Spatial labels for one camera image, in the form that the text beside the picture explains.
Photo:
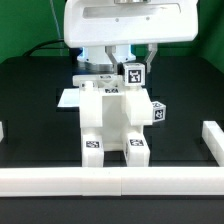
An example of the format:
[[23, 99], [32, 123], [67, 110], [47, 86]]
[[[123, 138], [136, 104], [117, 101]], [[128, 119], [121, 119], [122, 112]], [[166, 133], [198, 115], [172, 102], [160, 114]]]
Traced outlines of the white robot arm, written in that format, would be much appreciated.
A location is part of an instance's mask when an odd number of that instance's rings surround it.
[[198, 0], [67, 0], [64, 41], [81, 48], [80, 64], [115, 73], [133, 61], [133, 45], [148, 48], [150, 63], [160, 43], [193, 40], [198, 33]]

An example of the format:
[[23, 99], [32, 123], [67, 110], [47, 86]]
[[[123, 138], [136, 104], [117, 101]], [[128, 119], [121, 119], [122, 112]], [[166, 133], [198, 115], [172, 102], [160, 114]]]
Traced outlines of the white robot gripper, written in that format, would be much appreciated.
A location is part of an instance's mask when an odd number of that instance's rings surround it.
[[116, 47], [147, 44], [147, 72], [157, 53], [156, 43], [185, 42], [198, 33], [198, 0], [67, 0], [64, 41], [71, 47], [106, 46], [105, 53], [118, 74]]

